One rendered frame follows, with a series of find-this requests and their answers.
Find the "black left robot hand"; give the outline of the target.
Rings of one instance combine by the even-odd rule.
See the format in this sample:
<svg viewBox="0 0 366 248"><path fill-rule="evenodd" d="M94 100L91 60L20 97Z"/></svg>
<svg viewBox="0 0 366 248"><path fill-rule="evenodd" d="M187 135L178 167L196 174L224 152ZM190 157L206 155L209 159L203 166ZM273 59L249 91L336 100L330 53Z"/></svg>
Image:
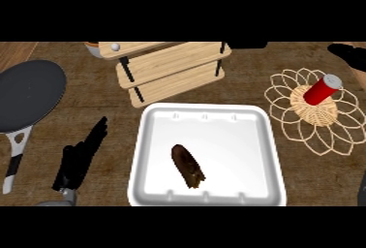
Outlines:
<svg viewBox="0 0 366 248"><path fill-rule="evenodd" d="M108 134L108 117L103 116L94 125L84 141L77 145L66 145L53 190L75 190L84 180L94 154Z"/></svg>

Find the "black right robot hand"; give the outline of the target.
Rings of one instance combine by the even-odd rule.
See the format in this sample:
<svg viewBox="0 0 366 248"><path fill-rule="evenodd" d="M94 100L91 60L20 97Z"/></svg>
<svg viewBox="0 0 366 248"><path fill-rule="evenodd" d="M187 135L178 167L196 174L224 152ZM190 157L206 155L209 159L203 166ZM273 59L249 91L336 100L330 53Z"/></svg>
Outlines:
<svg viewBox="0 0 366 248"><path fill-rule="evenodd" d="M342 59L352 69L366 73L366 48L344 44L330 44L327 50Z"/></svg>

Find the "brown cupcake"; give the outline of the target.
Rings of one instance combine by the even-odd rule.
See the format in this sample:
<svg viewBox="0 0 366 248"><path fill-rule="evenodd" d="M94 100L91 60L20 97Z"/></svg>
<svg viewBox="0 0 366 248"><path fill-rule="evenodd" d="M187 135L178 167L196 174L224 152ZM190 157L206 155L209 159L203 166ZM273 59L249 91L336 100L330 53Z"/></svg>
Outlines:
<svg viewBox="0 0 366 248"><path fill-rule="evenodd" d="M171 148L171 159L187 187L198 188L206 177L195 157L181 144L175 144Z"/></svg>

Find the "white plastic tray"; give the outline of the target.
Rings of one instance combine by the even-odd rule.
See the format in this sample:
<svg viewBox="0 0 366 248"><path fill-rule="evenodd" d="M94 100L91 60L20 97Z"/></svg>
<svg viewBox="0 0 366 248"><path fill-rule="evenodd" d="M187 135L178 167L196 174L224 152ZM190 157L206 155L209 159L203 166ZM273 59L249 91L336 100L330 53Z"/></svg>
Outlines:
<svg viewBox="0 0 366 248"><path fill-rule="evenodd" d="M183 145L205 180L186 185L171 159ZM283 206L286 189L268 116L246 105L156 103L141 113L127 188L134 206Z"/></svg>

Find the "wooden tiered shelf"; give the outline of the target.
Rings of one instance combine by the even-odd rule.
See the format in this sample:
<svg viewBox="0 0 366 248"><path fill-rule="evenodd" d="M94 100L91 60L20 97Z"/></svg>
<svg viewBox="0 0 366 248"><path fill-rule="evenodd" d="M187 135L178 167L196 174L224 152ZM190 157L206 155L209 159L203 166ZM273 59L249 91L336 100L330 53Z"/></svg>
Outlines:
<svg viewBox="0 0 366 248"><path fill-rule="evenodd" d="M99 49L118 60L118 84L136 108L223 79L231 53L226 42L100 42Z"/></svg>

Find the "red can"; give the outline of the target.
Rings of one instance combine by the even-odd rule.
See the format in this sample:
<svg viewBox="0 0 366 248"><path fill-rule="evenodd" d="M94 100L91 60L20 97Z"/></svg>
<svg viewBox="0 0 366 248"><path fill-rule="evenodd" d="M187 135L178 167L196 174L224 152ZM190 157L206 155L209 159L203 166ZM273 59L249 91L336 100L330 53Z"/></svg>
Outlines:
<svg viewBox="0 0 366 248"><path fill-rule="evenodd" d="M319 105L342 86L344 84L339 77L326 74L302 94L304 101L313 106Z"/></svg>

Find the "wicker flower placemat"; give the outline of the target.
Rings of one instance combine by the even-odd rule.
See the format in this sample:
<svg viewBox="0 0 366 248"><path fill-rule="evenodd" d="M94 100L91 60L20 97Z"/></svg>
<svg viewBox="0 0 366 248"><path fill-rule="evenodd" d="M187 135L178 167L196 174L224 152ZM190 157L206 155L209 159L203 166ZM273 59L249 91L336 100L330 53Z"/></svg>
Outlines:
<svg viewBox="0 0 366 248"><path fill-rule="evenodd" d="M354 146L366 143L366 110L344 87L317 105L305 102L304 94L324 75L320 70L285 69L268 77L262 95L286 139L317 156L348 156Z"/></svg>

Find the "dark grey frying pan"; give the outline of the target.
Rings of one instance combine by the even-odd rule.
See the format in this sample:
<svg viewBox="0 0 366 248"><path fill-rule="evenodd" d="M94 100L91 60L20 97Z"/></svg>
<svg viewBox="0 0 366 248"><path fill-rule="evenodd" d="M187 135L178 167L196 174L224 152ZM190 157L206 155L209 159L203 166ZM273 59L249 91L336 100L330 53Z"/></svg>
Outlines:
<svg viewBox="0 0 366 248"><path fill-rule="evenodd" d="M25 61L0 73L0 134L12 146L3 194L12 192L32 126L62 100L66 81L62 67L48 60Z"/></svg>

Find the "black appliance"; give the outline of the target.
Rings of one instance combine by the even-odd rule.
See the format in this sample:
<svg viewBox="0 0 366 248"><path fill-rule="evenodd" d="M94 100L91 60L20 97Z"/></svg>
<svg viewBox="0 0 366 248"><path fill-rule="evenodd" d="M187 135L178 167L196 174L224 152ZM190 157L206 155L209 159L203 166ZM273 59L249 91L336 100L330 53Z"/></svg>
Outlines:
<svg viewBox="0 0 366 248"><path fill-rule="evenodd" d="M227 42L227 45L234 49L265 48L267 42Z"/></svg>

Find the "grey bowl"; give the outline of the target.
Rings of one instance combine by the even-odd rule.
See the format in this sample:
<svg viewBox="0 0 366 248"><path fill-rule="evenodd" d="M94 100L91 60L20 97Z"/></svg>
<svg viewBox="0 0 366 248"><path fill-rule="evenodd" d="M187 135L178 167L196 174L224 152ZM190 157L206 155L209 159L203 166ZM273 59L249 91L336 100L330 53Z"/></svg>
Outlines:
<svg viewBox="0 0 366 248"><path fill-rule="evenodd" d="M102 58L102 54L100 54L100 49L99 49L99 44L97 43L90 43L90 42L85 42L84 43L91 55L97 58Z"/></svg>

